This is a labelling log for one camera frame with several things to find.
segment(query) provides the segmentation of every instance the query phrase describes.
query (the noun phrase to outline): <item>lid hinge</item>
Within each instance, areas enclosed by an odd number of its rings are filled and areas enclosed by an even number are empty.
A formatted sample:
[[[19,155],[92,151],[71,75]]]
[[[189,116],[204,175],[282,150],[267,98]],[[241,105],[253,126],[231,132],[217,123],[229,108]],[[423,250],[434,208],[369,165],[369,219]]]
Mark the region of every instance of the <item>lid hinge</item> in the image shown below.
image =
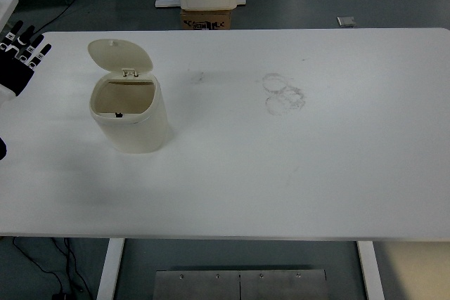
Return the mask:
[[[122,68],[122,72],[124,77],[128,77],[129,75],[133,75],[134,77],[139,76],[138,72],[132,68]]]

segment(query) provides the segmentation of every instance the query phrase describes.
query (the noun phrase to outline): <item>metal plate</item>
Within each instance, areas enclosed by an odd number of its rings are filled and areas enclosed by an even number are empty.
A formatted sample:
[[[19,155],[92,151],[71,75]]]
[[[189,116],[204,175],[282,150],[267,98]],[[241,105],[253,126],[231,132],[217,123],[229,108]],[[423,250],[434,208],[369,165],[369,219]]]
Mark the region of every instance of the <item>metal plate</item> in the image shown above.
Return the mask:
[[[324,270],[245,270],[241,300],[327,300]]]
[[[324,270],[158,271],[155,300],[328,300]]]
[[[158,271],[154,300],[239,300],[236,270]]]

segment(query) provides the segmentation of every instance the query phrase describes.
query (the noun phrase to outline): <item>power cord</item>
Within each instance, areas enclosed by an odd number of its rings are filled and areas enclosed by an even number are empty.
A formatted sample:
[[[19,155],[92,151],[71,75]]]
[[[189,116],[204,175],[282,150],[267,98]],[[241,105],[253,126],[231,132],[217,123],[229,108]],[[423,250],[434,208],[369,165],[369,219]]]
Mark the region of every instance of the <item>power cord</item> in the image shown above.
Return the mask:
[[[71,6],[72,4],[75,2],[76,0],[72,0],[70,2],[69,5],[67,5],[67,7],[64,9],[63,12],[59,13],[54,19],[50,20],[48,23],[46,23],[44,26],[42,26],[41,28],[39,28],[34,34],[39,33],[40,31],[42,31],[45,27],[47,27],[48,25],[50,25],[53,21],[55,21],[56,19],[58,19],[60,16],[62,16]]]
[[[86,288],[86,291],[89,294],[89,298],[90,300],[94,300],[94,297],[92,296],[91,290],[89,289],[86,280],[82,277],[81,274],[79,274],[78,270],[77,270],[77,258],[75,257],[75,254],[73,253],[72,249],[70,248],[70,240],[69,238],[64,238],[64,245],[67,249],[67,253],[64,252],[58,245],[58,243],[56,242],[55,238],[51,238],[52,242],[54,243],[54,245],[56,246],[56,248],[58,249],[59,252],[61,252],[61,254],[63,254],[66,258],[66,273],[67,276],[69,277],[69,282],[70,282],[70,288],[72,289],[72,286],[75,286],[79,291],[83,292],[83,289],[75,284],[72,279],[70,278],[70,269],[69,269],[69,263],[70,263],[70,255],[72,255],[73,257],[73,261],[74,261],[74,268],[75,268],[75,273],[79,276],[79,278],[82,280],[84,287]]]
[[[31,261],[34,265],[36,265],[42,272],[47,273],[47,274],[53,274],[55,276],[56,279],[58,279],[58,283],[59,283],[59,287],[60,287],[60,294],[63,293],[63,284],[61,282],[61,279],[56,275],[56,273],[48,271],[48,270],[44,270],[36,261],[33,260],[32,257],[30,257],[28,254],[26,254],[16,243],[15,240],[18,237],[14,237],[13,238],[13,245],[15,246],[16,249],[18,249],[29,261]]]

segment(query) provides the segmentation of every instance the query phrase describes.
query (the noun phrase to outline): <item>black cable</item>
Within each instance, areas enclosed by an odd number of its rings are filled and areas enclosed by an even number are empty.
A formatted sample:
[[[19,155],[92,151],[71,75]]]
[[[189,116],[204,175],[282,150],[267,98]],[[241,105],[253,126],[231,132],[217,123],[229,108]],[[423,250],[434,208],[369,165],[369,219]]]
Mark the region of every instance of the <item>black cable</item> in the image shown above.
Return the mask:
[[[62,15],[64,14],[64,12],[66,12],[66,11],[71,7],[71,5],[72,5],[74,2],[75,2],[75,0],[72,0],[72,1],[70,2],[70,4],[67,5],[67,7],[64,9],[63,12],[59,13],[54,19],[50,20],[50,21],[49,21],[48,23],[46,23],[44,26],[42,26],[41,28],[39,28],[34,34],[39,33],[39,32],[42,31],[45,27],[47,27],[48,25],[50,25],[53,21],[55,21],[55,20],[58,19],[60,16],[62,16]]]
[[[73,256],[73,261],[74,261],[74,267],[75,267],[75,273],[81,278],[81,280],[83,280],[83,284],[86,287],[86,291],[89,294],[89,298],[90,300],[94,300],[94,297],[92,296],[91,290],[89,289],[86,280],[82,277],[81,274],[79,274],[78,270],[77,270],[77,258],[75,258],[75,254],[73,253],[73,251],[70,248],[70,242],[69,242],[69,238],[64,238],[64,245],[67,247],[67,250],[69,251],[69,254],[71,254]]]
[[[19,246],[17,246],[17,244],[15,243],[15,240],[17,239],[17,237],[13,238],[13,245],[15,246],[16,249],[18,249],[29,261],[31,261],[34,265],[36,265],[37,267],[39,267],[39,269],[44,272],[44,273],[48,273],[48,274],[53,274],[56,279],[58,279],[59,282],[59,292],[63,293],[63,284],[61,282],[61,279],[56,275],[56,273],[48,271],[48,270],[44,270],[36,261],[34,261],[28,254],[26,254]]]
[[[72,278],[70,277],[70,273],[68,272],[68,263],[67,263],[67,261],[70,259],[69,252],[65,253],[65,252],[59,247],[59,245],[56,243],[55,238],[51,238],[51,241],[53,242],[53,244],[55,245],[55,247],[58,249],[58,251],[61,252],[61,254],[66,258],[66,265],[65,265],[65,268],[66,268],[67,278],[69,279],[69,283],[70,283],[70,290],[71,290],[72,293],[73,293],[73,286],[75,286],[75,288],[76,288],[79,292],[83,292],[84,290],[82,289],[82,287],[79,286],[76,282],[74,282],[74,281],[72,280]]]
[[[67,252],[67,256],[65,256],[65,272],[67,274],[67,277],[69,278],[69,284],[70,284],[70,292],[73,294],[73,286],[72,286],[72,279],[70,278],[70,254]]]

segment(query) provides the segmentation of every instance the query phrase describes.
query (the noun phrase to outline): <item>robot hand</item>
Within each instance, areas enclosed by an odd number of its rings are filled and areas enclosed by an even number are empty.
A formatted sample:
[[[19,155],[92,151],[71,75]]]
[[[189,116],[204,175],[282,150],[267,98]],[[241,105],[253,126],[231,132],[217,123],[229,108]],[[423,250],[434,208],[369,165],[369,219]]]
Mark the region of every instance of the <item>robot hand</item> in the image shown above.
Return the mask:
[[[22,25],[23,22],[18,21],[0,43],[0,106],[22,93],[32,78],[34,69],[51,48],[47,44],[33,55],[44,36],[40,34],[30,43],[34,31],[34,26],[30,26],[15,40]],[[0,138],[0,160],[5,156],[6,145]]]

